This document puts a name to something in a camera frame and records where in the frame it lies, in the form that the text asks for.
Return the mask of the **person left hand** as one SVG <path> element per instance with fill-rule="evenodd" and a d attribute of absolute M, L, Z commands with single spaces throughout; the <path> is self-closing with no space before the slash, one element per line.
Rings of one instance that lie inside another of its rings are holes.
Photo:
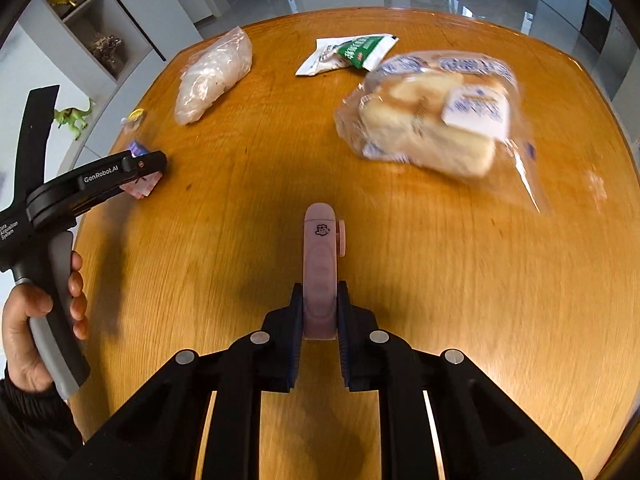
<path fill-rule="evenodd" d="M 74 250 L 70 253 L 70 319 L 79 340 L 88 337 L 88 301 L 81 269 L 84 262 Z M 14 386 L 26 393 L 43 393 L 54 383 L 38 344 L 40 325 L 53 309 L 52 298 L 38 286 L 23 282 L 15 285 L 2 311 L 2 344 L 6 371 Z"/>

